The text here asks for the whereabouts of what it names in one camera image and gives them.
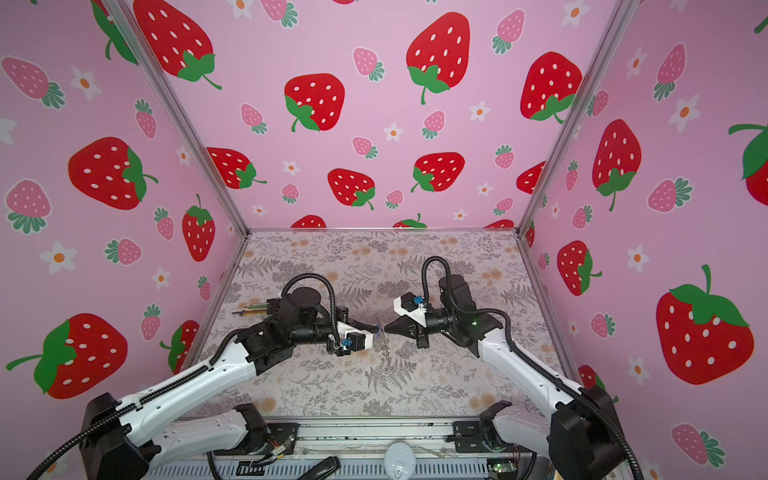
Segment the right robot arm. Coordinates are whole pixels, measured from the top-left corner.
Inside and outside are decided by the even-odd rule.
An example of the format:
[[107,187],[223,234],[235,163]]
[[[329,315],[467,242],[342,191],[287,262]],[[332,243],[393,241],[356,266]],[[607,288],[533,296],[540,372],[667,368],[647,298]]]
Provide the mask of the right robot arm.
[[491,430],[503,444],[521,445],[551,461],[564,479],[604,479],[621,465],[633,478],[644,474],[627,440],[612,398],[599,387],[586,388],[550,368],[512,337],[510,316],[479,308],[468,284],[451,272],[440,256],[422,267],[424,293],[402,295],[394,302],[397,319],[385,332],[429,347],[440,333],[455,345],[493,366],[520,389],[543,415],[543,421],[516,420],[510,406],[491,418]]

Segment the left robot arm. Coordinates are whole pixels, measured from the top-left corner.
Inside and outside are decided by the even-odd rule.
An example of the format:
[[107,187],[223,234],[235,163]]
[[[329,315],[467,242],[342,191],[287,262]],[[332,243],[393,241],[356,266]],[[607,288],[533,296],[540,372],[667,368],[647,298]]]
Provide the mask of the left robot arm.
[[331,355],[371,348],[376,327],[358,322],[337,304],[330,281],[321,294],[300,286],[308,274],[292,278],[280,295],[262,305],[265,318],[230,331],[212,356],[173,377],[119,400],[104,394],[87,407],[83,429],[50,453],[31,473],[39,479],[65,453],[78,448],[90,479],[141,479],[163,462],[214,450],[240,453],[269,440],[266,425],[252,406],[239,406],[223,432],[212,433],[202,421],[189,423],[193,441],[175,439],[172,424],[219,392],[250,380],[289,359],[296,346],[323,344]]

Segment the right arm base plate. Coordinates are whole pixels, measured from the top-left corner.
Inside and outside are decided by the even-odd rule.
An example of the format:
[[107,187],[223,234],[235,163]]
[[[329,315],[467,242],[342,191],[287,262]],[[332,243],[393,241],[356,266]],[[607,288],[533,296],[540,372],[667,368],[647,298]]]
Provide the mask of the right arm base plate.
[[491,425],[480,420],[455,421],[452,434],[446,438],[459,453],[510,453],[512,444],[505,443]]

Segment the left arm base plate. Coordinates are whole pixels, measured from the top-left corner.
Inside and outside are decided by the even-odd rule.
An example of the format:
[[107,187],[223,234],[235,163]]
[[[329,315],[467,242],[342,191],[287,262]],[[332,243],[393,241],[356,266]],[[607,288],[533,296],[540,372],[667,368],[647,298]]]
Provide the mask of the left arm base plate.
[[267,455],[282,447],[281,455],[291,455],[298,437],[299,423],[268,423],[265,429],[249,431],[239,445],[230,450],[233,455]]

